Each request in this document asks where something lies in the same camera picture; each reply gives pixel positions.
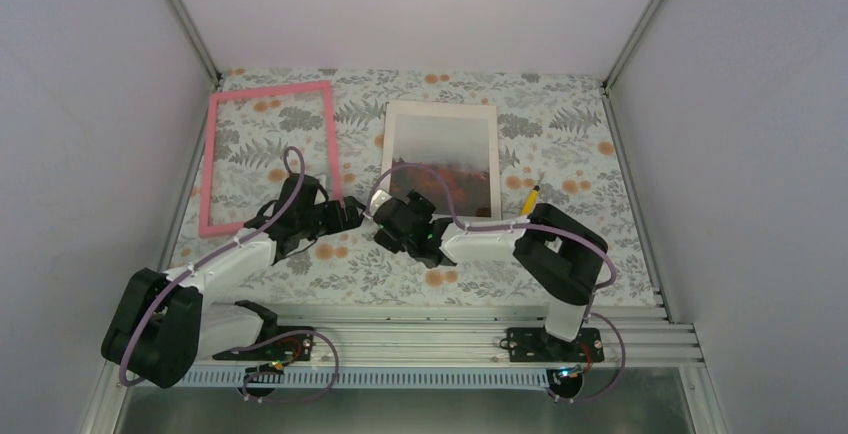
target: floral pattern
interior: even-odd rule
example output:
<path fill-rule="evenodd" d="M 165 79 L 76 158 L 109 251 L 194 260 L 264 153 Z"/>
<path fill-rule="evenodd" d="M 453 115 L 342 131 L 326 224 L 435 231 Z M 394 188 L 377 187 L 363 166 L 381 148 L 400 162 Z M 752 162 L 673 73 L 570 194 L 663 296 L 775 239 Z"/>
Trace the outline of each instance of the floral pattern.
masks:
<path fill-rule="evenodd" d="M 380 174 L 385 103 L 393 99 L 498 107 L 502 208 L 518 215 L 539 184 L 549 202 L 609 243 L 619 269 L 598 305 L 654 305 L 598 82 L 585 76 L 348 69 L 236 69 L 224 90 L 329 80 L 333 84 L 342 192 L 365 200 Z M 246 220 L 275 199 L 286 177 L 285 146 L 303 151 L 310 175 L 330 183 L 323 100 L 301 94 L 219 105 L 215 146 L 213 224 Z M 294 161 L 292 169 L 299 167 Z M 212 251 L 224 238 L 197 236 L 201 171 L 183 219 L 172 265 Z M 373 242 L 366 221 L 354 231 L 323 237 L 247 279 L 223 299 L 336 305 L 544 305 L 548 297 L 519 264 L 477 261 L 427 269 Z M 604 268 L 601 278 L 609 272 Z"/>

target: yellow marker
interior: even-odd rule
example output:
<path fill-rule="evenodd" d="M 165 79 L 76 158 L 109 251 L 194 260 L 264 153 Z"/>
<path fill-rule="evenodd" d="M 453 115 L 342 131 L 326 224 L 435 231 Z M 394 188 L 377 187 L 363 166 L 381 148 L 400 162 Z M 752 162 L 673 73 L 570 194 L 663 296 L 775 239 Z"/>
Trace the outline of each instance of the yellow marker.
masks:
<path fill-rule="evenodd" d="M 536 205 L 536 198 L 539 197 L 539 186 L 533 187 L 530 194 L 527 194 L 527 200 L 524 201 L 524 207 L 521 208 L 521 215 L 526 216 L 533 212 L 533 206 Z"/>

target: white picture frame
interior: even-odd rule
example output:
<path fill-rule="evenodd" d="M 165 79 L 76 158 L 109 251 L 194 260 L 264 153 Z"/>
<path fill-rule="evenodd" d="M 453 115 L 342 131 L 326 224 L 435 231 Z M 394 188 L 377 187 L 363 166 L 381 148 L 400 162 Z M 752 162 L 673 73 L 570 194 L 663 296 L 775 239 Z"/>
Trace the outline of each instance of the white picture frame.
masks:
<path fill-rule="evenodd" d="M 497 121 L 495 106 L 389 101 L 382 171 L 404 162 L 427 164 L 446 177 L 460 217 L 500 220 Z M 436 205 L 437 215 L 448 214 L 443 190 L 425 180 L 432 176 L 414 169 L 396 174 L 383 180 L 384 190 L 405 198 L 415 189 Z"/>

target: foggy sky in picture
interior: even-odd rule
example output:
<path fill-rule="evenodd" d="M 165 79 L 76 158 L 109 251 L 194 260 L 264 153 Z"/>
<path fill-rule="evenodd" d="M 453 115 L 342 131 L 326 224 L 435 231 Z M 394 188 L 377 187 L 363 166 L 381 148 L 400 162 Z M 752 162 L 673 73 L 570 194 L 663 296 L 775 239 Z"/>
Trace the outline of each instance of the foggy sky in picture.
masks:
<path fill-rule="evenodd" d="M 488 172 L 488 123 L 484 119 L 399 114 L 392 158 L 425 164 L 458 164 L 464 170 Z"/>

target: white wall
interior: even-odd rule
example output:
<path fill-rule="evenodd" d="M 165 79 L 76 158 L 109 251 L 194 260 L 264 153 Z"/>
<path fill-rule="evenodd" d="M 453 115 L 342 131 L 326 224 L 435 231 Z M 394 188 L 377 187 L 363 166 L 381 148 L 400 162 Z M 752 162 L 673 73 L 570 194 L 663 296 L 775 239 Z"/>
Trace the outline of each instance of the white wall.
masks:
<path fill-rule="evenodd" d="M 846 0 L 668 0 L 614 88 L 737 433 L 848 431 L 846 86 Z"/>
<path fill-rule="evenodd" d="M 204 92 L 163 0 L 0 0 L 0 431 L 79 428 Z"/>
<path fill-rule="evenodd" d="M 219 67 L 604 77 L 649 0 L 183 0 Z"/>

